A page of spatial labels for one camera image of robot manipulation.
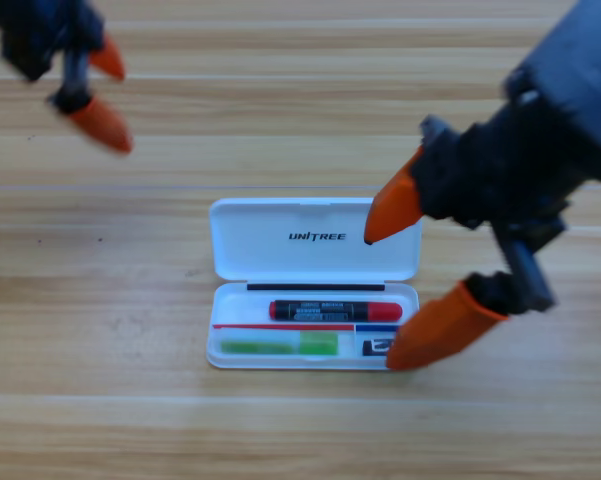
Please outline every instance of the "wooden table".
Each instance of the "wooden table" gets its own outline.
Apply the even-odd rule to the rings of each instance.
[[[601,479],[601,186],[540,255],[560,305],[409,374],[219,371],[208,208],[372,196],[459,129],[566,0],[115,0],[118,159],[0,63],[0,480]],[[502,268],[425,221],[421,302]]]

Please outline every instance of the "white plastic box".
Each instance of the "white plastic box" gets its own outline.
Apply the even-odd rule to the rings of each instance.
[[[418,222],[374,245],[365,244],[363,233],[372,200],[231,198],[211,206],[215,270],[230,282],[214,296],[207,342],[212,365],[386,370],[386,356],[365,356],[363,345],[368,340],[393,339],[396,329],[419,309],[416,291],[401,282],[418,269],[422,227]],[[393,302],[402,307],[402,315],[399,321],[386,323],[279,321],[269,315],[269,305],[276,300]],[[345,329],[334,331],[337,354],[297,352],[299,334],[294,329],[331,327]],[[236,338],[256,343],[280,338],[290,351],[223,350],[228,339]]]

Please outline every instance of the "red marker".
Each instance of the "red marker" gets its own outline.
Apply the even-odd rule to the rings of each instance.
[[[397,303],[276,300],[269,305],[272,320],[287,322],[397,322]]]

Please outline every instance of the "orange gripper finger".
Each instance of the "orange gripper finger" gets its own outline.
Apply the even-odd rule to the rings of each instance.
[[[92,52],[89,56],[89,63],[120,81],[123,81],[127,75],[120,49],[106,32],[104,34],[104,48]]]
[[[400,327],[387,354],[386,366],[409,370],[455,355],[507,318],[476,302],[460,282]]]
[[[123,118],[98,97],[69,115],[69,120],[93,140],[120,153],[133,149],[133,138]]]
[[[366,243],[372,244],[395,235],[422,217],[416,183],[409,173],[409,166],[422,152],[420,146],[411,160],[373,199],[364,230]]]

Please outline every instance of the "small black item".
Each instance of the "small black item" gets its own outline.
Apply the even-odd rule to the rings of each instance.
[[[362,355],[365,357],[386,357],[393,345],[393,338],[375,338],[362,343]]]

